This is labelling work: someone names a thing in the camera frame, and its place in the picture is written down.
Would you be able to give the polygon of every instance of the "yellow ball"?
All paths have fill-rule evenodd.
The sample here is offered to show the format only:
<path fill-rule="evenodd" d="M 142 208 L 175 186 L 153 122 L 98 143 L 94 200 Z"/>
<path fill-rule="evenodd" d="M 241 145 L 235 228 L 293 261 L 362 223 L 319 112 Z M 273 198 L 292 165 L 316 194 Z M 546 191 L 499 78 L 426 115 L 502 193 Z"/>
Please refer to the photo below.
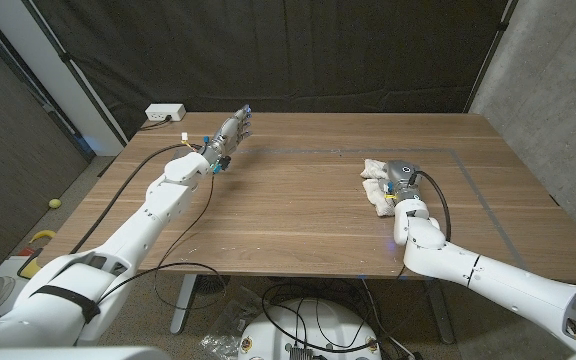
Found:
<path fill-rule="evenodd" d="M 52 199 L 48 202 L 48 206 L 50 206 L 53 209 L 56 209 L 58 207 L 61 206 L 61 200 L 59 199 Z"/>

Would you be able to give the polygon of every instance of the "plastic bag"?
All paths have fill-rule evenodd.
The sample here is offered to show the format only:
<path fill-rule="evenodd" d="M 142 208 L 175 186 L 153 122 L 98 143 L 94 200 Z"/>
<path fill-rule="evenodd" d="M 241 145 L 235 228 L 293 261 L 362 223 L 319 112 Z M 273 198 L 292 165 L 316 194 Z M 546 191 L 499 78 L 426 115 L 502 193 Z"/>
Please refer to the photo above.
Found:
<path fill-rule="evenodd" d="M 242 286 L 199 344 L 216 359 L 236 360 L 244 329 L 261 311 L 261 298 Z"/>

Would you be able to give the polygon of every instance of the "power outlet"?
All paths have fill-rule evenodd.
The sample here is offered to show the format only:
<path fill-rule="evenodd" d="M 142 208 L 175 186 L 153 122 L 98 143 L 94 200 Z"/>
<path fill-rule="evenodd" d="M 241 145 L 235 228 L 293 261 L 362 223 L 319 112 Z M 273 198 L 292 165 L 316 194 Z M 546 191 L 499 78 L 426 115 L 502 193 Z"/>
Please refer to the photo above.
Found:
<path fill-rule="evenodd" d="M 184 104 L 150 104 L 146 109 L 150 121 L 164 121 L 170 115 L 172 121 L 181 121 L 186 115 Z"/>

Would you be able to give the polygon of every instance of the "red object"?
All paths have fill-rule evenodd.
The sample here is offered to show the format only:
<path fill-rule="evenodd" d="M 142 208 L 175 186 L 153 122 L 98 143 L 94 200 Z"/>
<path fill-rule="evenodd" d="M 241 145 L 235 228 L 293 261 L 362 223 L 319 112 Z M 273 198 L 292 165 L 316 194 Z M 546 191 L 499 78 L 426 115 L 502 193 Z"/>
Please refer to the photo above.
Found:
<path fill-rule="evenodd" d="M 19 252 L 19 254 L 17 254 L 17 255 L 19 255 L 19 256 L 30 256 L 30 255 L 32 255 L 32 254 L 34 254 L 34 253 L 35 253 L 35 250 L 33 250 L 33 249 L 31 249 L 31 248 L 24 248 L 24 249 L 21 250 L 21 251 Z"/>

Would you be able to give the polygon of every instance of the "gray wall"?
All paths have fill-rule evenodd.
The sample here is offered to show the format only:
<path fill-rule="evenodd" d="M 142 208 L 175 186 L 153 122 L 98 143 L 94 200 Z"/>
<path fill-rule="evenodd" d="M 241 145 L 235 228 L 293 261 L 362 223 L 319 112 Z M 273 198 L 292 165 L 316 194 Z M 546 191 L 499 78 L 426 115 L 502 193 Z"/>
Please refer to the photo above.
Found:
<path fill-rule="evenodd" d="M 576 1 L 519 1 L 470 112 L 576 221 Z"/>

